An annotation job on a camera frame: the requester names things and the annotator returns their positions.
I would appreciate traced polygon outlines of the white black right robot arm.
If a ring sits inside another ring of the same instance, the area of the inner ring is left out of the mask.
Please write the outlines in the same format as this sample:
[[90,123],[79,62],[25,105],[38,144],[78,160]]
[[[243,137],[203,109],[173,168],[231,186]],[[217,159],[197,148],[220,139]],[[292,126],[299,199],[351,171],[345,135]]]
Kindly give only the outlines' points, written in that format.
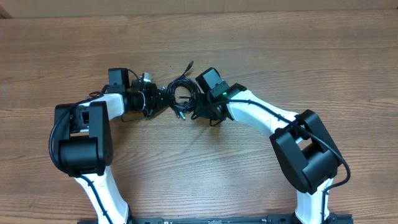
[[353,223],[351,215],[328,209],[330,190],[347,183],[351,171],[320,117],[273,106],[238,83],[228,85],[210,67],[196,82],[202,90],[193,118],[203,117],[210,126],[226,119],[244,123],[269,138],[282,173],[296,189],[292,214],[267,215],[263,223]]

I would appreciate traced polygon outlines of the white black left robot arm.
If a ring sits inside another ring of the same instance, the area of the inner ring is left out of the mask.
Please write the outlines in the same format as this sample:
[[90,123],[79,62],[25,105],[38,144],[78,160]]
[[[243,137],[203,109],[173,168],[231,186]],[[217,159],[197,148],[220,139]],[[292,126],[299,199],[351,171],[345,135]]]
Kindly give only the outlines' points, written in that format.
[[111,170],[111,120],[129,111],[153,118],[170,103],[166,89],[158,88],[149,73],[130,80],[132,73],[128,68],[110,68],[109,83],[100,91],[55,107],[50,158],[58,170],[82,186],[96,212],[95,223],[135,223]]

